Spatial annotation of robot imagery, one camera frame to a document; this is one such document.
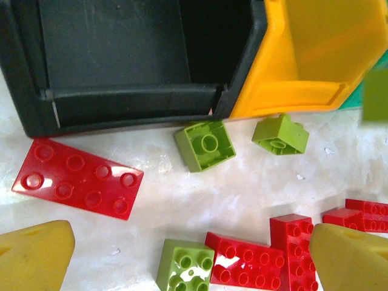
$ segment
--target red lego brick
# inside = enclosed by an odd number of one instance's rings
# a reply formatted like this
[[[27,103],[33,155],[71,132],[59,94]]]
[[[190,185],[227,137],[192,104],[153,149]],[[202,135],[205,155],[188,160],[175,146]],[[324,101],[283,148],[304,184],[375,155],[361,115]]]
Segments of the red lego brick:
[[[205,245],[215,251],[210,282],[227,286],[277,290],[283,251],[208,232]]]
[[[366,232],[388,233],[388,204],[346,199],[345,207],[362,211]]]
[[[313,231],[309,217],[289,214],[270,218],[271,247],[284,252],[280,291],[317,291],[309,244]]]
[[[322,217],[323,223],[336,224],[350,229],[365,231],[363,213],[354,209],[335,209],[327,212]]]
[[[142,177],[140,170],[36,139],[12,190],[128,220]]]

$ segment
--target black plastic bin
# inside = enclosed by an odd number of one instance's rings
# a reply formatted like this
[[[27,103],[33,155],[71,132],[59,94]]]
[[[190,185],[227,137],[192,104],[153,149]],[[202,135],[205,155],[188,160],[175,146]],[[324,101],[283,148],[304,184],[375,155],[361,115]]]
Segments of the black plastic bin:
[[[28,136],[229,117],[267,29],[259,0],[0,0]]]

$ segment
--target lime green lego brick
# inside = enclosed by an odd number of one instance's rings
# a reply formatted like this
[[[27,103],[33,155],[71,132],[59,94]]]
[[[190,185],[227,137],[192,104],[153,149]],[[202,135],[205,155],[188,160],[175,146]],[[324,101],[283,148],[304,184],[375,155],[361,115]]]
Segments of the lime green lego brick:
[[[213,259],[204,244],[166,239],[156,284],[161,291],[209,291]]]
[[[292,122],[287,114],[269,117],[256,125],[252,141],[275,155],[294,155],[306,151],[309,133]]]
[[[383,56],[378,60],[372,70],[379,70],[388,67],[388,51],[383,54]],[[339,108],[342,109],[351,109],[361,107],[363,104],[363,94],[364,94],[364,81],[353,91],[353,93],[346,99],[344,104]]]
[[[388,69],[365,76],[363,122],[388,122]]]
[[[236,155],[222,121],[201,122],[175,134],[190,172],[202,172]]]

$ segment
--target yellow plastic bin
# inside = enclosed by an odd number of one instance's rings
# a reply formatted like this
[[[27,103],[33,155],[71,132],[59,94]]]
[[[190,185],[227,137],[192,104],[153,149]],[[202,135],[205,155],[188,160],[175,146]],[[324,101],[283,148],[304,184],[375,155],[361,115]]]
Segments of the yellow plastic bin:
[[[231,117],[335,110],[388,49],[386,0],[264,0],[268,29]]]

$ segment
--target white table surface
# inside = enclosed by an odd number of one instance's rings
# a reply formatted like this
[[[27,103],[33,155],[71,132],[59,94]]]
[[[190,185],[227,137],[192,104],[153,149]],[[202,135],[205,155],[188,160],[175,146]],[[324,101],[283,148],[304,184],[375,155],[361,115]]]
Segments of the white table surface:
[[[251,138],[258,119],[227,122],[237,156],[190,173],[173,134],[151,125],[55,140],[136,167],[144,178],[128,221],[11,192],[32,140],[0,75],[0,233],[69,220],[76,247],[62,291],[154,291],[165,238],[204,242],[208,231],[270,243],[269,218],[314,223],[344,198],[388,202],[388,129],[359,127],[360,111],[292,114],[310,132],[304,155],[275,156]],[[210,291],[244,290],[211,285]]]

